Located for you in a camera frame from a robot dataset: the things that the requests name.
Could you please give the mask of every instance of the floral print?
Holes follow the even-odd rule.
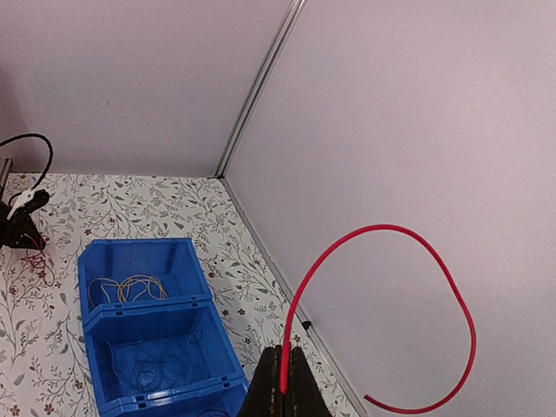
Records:
[[[4,198],[34,178],[10,175]],[[33,218],[44,253],[0,250],[0,415],[97,416],[76,285],[93,239],[191,237],[247,376],[281,343],[288,302],[218,180],[53,174],[42,185],[50,203]],[[298,321],[293,340],[332,414],[355,417]]]

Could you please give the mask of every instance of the blue bin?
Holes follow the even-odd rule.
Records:
[[[212,301],[101,312],[85,347],[100,414],[245,378]]]
[[[96,240],[83,251],[77,264],[84,327],[95,314],[115,308],[142,308],[212,299],[191,239]],[[122,283],[133,275],[156,277],[168,298],[154,299],[144,291],[144,285],[136,284],[130,288],[129,302],[121,303],[117,287],[98,280],[109,278]],[[151,294],[161,298],[155,286],[151,288]]]
[[[102,417],[236,417],[247,394],[245,378],[194,393],[112,408]]]

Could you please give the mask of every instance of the leaf pattern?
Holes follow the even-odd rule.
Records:
[[[4,198],[34,182],[10,175]],[[191,237],[222,322],[248,377],[281,343],[288,302],[215,179],[47,175],[50,203],[33,215],[48,238],[41,265],[0,250],[0,415],[97,416],[79,315],[77,257],[93,239]],[[333,415],[356,412],[294,325]]]

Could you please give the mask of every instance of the curved red wire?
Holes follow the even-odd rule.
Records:
[[[469,360],[467,361],[466,369],[463,375],[461,376],[460,381],[455,386],[455,388],[452,391],[450,391],[450,393],[442,400],[434,403],[431,406],[423,407],[423,408],[397,408],[397,407],[389,406],[388,404],[384,404],[383,402],[380,402],[378,400],[375,400],[370,395],[365,395],[365,400],[370,401],[373,404],[375,404],[377,407],[380,407],[392,413],[398,413],[398,414],[428,413],[445,405],[463,388],[467,378],[469,377],[469,374],[471,373],[471,368],[473,367],[473,363],[475,361],[475,354],[477,351],[477,332],[475,330],[475,325],[473,323],[473,317],[471,316],[471,313],[469,313],[469,309],[467,308],[467,305],[463,300],[460,291],[455,285],[455,282],[453,281],[453,277],[450,274],[450,271],[448,270],[444,261],[442,261],[442,258],[440,258],[438,252],[436,252],[436,250],[434,250],[434,248],[425,239],[423,239],[421,236],[413,232],[413,230],[410,230],[408,228],[403,228],[401,226],[396,226],[393,224],[375,224],[373,226],[366,226],[364,228],[359,228],[357,230],[354,230],[351,233],[348,233],[347,235],[343,236],[341,239],[333,243],[327,250],[325,250],[324,253],[321,256],[319,256],[319,258],[313,264],[311,269],[307,272],[305,278],[301,282],[301,285],[299,286],[299,288],[297,288],[297,292],[295,293],[294,300],[292,301],[292,305],[288,311],[288,318],[286,319],[286,330],[284,334],[284,344],[283,344],[282,355],[281,355],[280,391],[283,394],[285,394],[286,390],[288,389],[289,352],[291,348],[290,337],[292,334],[292,324],[295,317],[295,310],[297,309],[299,300],[303,295],[303,291],[305,291],[305,288],[309,284],[309,281],[311,281],[311,278],[313,278],[314,273],[318,270],[318,268],[322,265],[322,263],[341,245],[343,245],[347,241],[350,241],[351,239],[354,239],[359,235],[363,235],[365,233],[374,232],[378,230],[389,230],[393,232],[402,233],[403,235],[407,235],[414,238],[418,243],[420,243],[423,247],[425,247],[428,253],[431,254],[433,258],[436,260],[436,263],[438,263],[440,269],[442,269],[442,272],[444,273],[444,276],[448,280],[448,283],[452,288],[453,294],[455,295],[455,298],[460,304],[460,307],[463,310],[463,314],[466,316],[467,324],[469,325],[469,331],[471,332],[471,352],[469,353]]]

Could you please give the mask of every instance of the yellow rope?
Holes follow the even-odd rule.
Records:
[[[156,278],[155,276],[143,275],[143,274],[132,275],[132,276],[126,278],[121,283],[118,282],[118,281],[112,280],[111,278],[95,278],[93,281],[90,282],[89,288],[87,290],[87,292],[89,294],[89,301],[90,301],[91,305],[93,306],[93,308],[95,308],[96,306],[93,303],[93,300],[90,296],[90,288],[93,285],[93,283],[95,283],[96,281],[106,282],[104,284],[101,284],[101,290],[104,292],[104,295],[106,295],[106,299],[108,300],[108,302],[112,302],[112,300],[110,299],[110,295],[106,291],[106,287],[118,288],[118,292],[117,292],[118,301],[119,302],[129,302],[129,295],[131,293],[131,288],[134,285],[137,285],[137,284],[142,284],[142,285],[145,286],[145,288],[138,295],[136,295],[133,298],[132,301],[136,301],[141,295],[143,295],[145,293],[149,293],[150,297],[153,300],[165,300],[165,299],[168,298],[168,293],[164,289],[164,286],[162,285],[160,280],[158,278]],[[153,294],[153,292],[151,291],[151,285],[155,285],[156,287],[158,287],[159,296],[156,296],[156,295]]]

